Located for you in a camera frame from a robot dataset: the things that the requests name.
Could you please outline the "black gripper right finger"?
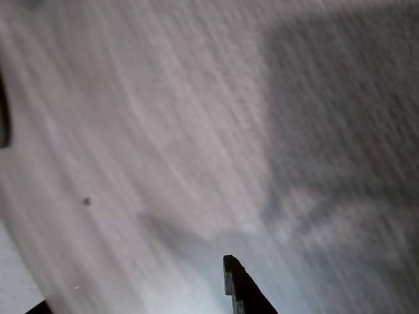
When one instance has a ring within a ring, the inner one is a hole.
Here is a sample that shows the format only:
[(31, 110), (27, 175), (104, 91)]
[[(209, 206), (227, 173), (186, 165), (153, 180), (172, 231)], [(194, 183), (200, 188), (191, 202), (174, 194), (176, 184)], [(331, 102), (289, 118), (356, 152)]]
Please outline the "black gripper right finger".
[(235, 256), (224, 255), (223, 273), (233, 314), (278, 314)]

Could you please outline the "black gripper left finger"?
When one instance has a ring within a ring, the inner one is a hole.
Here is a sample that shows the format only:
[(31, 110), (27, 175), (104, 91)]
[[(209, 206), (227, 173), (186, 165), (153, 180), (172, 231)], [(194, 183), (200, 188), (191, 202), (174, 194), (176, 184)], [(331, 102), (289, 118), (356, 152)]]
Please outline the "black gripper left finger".
[(53, 312), (46, 300), (43, 300), (42, 302), (38, 303), (33, 308), (28, 310), (26, 314), (53, 314)]

